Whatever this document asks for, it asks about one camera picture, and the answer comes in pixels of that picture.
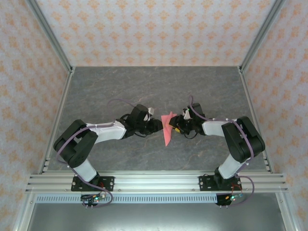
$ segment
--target aluminum frame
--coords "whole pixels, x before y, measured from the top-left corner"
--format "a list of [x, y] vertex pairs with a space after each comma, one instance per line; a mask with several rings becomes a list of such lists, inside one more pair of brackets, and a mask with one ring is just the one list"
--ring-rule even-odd
[[22, 204], [19, 210], [19, 213], [17, 215], [17, 219], [13, 227], [13, 231], [28, 230], [36, 198], [37, 198], [36, 194], [26, 195], [26, 199], [24, 203]]
[[[248, 91], [248, 88], [247, 88], [243, 69], [238, 67], [238, 70], [239, 70], [239, 74], [241, 76], [241, 80], [242, 80], [243, 87], [244, 87], [244, 90], [245, 90], [245, 94], [246, 94], [248, 104], [249, 104], [249, 107], [250, 107], [250, 110], [251, 110], [251, 114], [252, 114], [252, 117], [253, 117], [254, 124], [256, 126], [257, 131], [262, 136], [262, 131], [261, 131], [259, 123], [257, 121], [256, 113], [255, 113], [255, 110], [253, 108], [253, 104], [252, 104], [252, 101], [251, 101], [251, 98], [250, 98], [250, 95], [249, 95], [249, 91]], [[270, 172], [272, 174], [274, 174], [275, 169], [273, 168], [273, 166], [274, 166], [273, 161], [272, 161], [272, 159], [271, 159], [271, 157], [268, 154], [266, 149], [263, 152], [263, 156], [264, 156], [265, 161], [267, 161]], [[291, 230], [291, 231], [301, 231], [299, 221], [295, 216], [295, 208], [293, 206], [293, 203], [291, 203], [291, 200], [292, 200], [291, 195], [289, 193], [281, 193], [281, 192], [278, 193], [277, 192], [276, 198], [277, 198], [277, 202], [278, 202], [280, 211], [282, 213], [282, 218], [283, 218], [283, 222], [284, 222], [286, 230], [287, 231], [289, 231], [289, 230]]]
[[[206, 191], [199, 189], [199, 176], [213, 175], [204, 171], [99, 171], [101, 176], [114, 176], [114, 194], [122, 193], [231, 193], [231, 191]], [[68, 193], [71, 191], [74, 173], [47, 171], [31, 175], [26, 193]], [[256, 193], [287, 192], [283, 174], [265, 171], [242, 171], [239, 176], [249, 176], [255, 183]], [[241, 178], [244, 193], [251, 193], [252, 184]]]
[[42, 10], [39, 7], [39, 4], [36, 0], [26, 0], [28, 3], [30, 9], [32, 10], [34, 16], [37, 18], [38, 23], [40, 24], [41, 28], [45, 32], [46, 37], [48, 38], [49, 42], [51, 43], [51, 46], [53, 47], [54, 51], [58, 55], [63, 67], [70, 71], [72, 69], [72, 66], [64, 53], [59, 41], [57, 40], [56, 36], [54, 35], [50, 25], [48, 24]]
[[245, 72], [246, 68], [249, 66], [252, 58], [254, 57], [255, 53], [257, 52], [259, 46], [261, 45], [264, 37], [266, 36], [266, 33], [270, 29], [271, 25], [273, 24], [276, 16], [280, 12], [281, 7], [283, 6], [285, 0], [276, 0], [274, 2], [273, 7], [269, 11], [268, 16], [266, 17], [263, 25], [261, 26], [254, 42], [251, 44], [244, 60], [241, 65], [241, 71]]
[[51, 135], [49, 138], [49, 142], [48, 142], [48, 146], [46, 148], [46, 152], [45, 152], [45, 157], [42, 159], [42, 162], [40, 163], [40, 169], [39, 169], [39, 173], [41, 174], [44, 170], [47, 170], [48, 164], [49, 164], [49, 160], [50, 160], [50, 154], [51, 154], [51, 150], [52, 150], [52, 146], [53, 146], [53, 142], [55, 139], [55, 135], [57, 132], [57, 128], [59, 126], [59, 122], [60, 122], [60, 118], [62, 115], [62, 111], [63, 111], [63, 107], [64, 107], [64, 103], [66, 100], [66, 96], [69, 90], [69, 86], [72, 80], [72, 76], [75, 72], [75, 68], [73, 67], [72, 70], [70, 70], [67, 74], [67, 78], [66, 78], [66, 83], [64, 85], [64, 88], [62, 90], [62, 96], [58, 105], [58, 110], [57, 110], [57, 115], [54, 119], [53, 122], [53, 126], [52, 126], [52, 131], [51, 131]]
[[[113, 204], [190, 204], [190, 203], [217, 203], [215, 193], [189, 193], [176, 194], [113, 194]], [[98, 204], [109, 202], [111, 197], [107, 195]], [[80, 204], [80, 194], [38, 194], [37, 204]]]

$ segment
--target gray marble table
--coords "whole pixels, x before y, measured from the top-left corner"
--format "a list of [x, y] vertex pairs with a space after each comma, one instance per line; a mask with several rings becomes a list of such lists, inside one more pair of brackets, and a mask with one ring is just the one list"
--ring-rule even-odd
[[[236, 67], [77, 67], [65, 101], [56, 138], [76, 119], [107, 123], [131, 112], [122, 98], [155, 109], [154, 117], [181, 113], [189, 103], [201, 104], [207, 117], [251, 118]], [[89, 160], [96, 170], [214, 170], [228, 156], [224, 138], [200, 136], [189, 140], [172, 132], [165, 147], [163, 131], [146, 138], [133, 136], [96, 144]], [[49, 170], [66, 170], [51, 154]], [[247, 169], [264, 170], [262, 155]]]

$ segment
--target wire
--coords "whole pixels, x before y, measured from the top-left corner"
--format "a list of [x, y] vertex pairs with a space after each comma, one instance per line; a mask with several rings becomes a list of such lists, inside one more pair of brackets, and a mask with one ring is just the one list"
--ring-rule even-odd
[[186, 134], [184, 134], [185, 138], [192, 140], [193, 138], [195, 138], [198, 135], [198, 133], [196, 133], [193, 137], [187, 137]]
[[142, 138], [145, 138], [146, 136], [142, 136], [142, 135], [139, 135], [137, 134], [136, 132], [134, 133], [136, 136], [139, 136], [139, 137], [142, 137]]
[[255, 184], [254, 184], [254, 182], [252, 181], [252, 179], [251, 179], [250, 177], [248, 177], [248, 176], [240, 176], [240, 177], [239, 177], [239, 176], [237, 175], [237, 173], [235, 174], [235, 177], [236, 177], [236, 178], [243, 177], [243, 178], [249, 179], [250, 182], [251, 182], [251, 184], [252, 184], [252, 191], [251, 191], [251, 194], [247, 197], [246, 200], [241, 201], [240, 203], [237, 203], [237, 204], [234, 204], [234, 205], [229, 205], [228, 207], [234, 207], [234, 206], [238, 206], [238, 205], [242, 205], [242, 204], [244, 204], [244, 203], [247, 203], [247, 201], [249, 201], [249, 200], [252, 198], [252, 196], [254, 195], [254, 192], [255, 192]]
[[234, 191], [234, 184], [232, 183], [232, 192], [231, 192], [231, 195], [233, 194], [233, 191]]
[[239, 189], [241, 190], [241, 192], [243, 193], [243, 190], [242, 190], [241, 186], [239, 186], [238, 184], [233, 184], [233, 188], [234, 188], [234, 187], [239, 188]]
[[125, 114], [125, 115], [123, 115], [123, 116], [121, 116], [121, 118], [120, 119], [124, 119], [125, 117], [127, 117], [127, 116], [129, 116], [130, 114]]
[[128, 105], [130, 105], [132, 107], [135, 107], [135, 105], [133, 105], [131, 102], [129, 102], [128, 100], [124, 100], [124, 99], [112, 99], [112, 100], [109, 100], [108, 103], [107, 103], [107, 107], [113, 101], [122, 101], [122, 102], [125, 102], [126, 104], [128, 104]]

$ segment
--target wall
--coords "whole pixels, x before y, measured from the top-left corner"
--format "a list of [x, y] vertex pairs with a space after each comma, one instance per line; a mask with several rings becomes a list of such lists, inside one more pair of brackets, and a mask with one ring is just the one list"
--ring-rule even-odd
[[240, 65], [274, 0], [38, 0], [71, 65]]
[[46, 149], [66, 71], [24, 0], [0, 2], [0, 230]]
[[286, 1], [245, 78], [275, 171], [286, 173], [297, 215], [307, 229], [307, 1]]

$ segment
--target white vent strip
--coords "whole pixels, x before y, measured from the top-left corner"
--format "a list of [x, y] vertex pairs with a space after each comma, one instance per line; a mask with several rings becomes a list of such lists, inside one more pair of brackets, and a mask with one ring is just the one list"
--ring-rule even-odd
[[[110, 196], [101, 203], [110, 201]], [[80, 203], [80, 194], [39, 194], [38, 204], [77, 204]], [[185, 204], [185, 203], [217, 203], [214, 193], [200, 194], [117, 194], [114, 195], [115, 204]]]

